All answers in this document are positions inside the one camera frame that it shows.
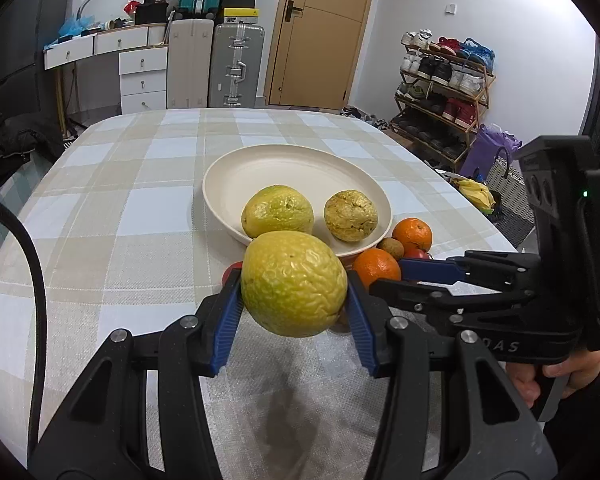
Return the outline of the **right hand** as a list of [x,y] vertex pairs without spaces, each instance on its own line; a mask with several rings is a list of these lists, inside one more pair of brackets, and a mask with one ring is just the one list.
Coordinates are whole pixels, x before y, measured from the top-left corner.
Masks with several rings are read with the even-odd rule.
[[[536,371],[531,364],[507,363],[506,373],[528,408],[531,408],[541,394],[541,387],[535,379]],[[558,364],[545,365],[542,375],[548,378],[567,378],[562,398],[589,385],[600,374],[600,350],[578,350]]]

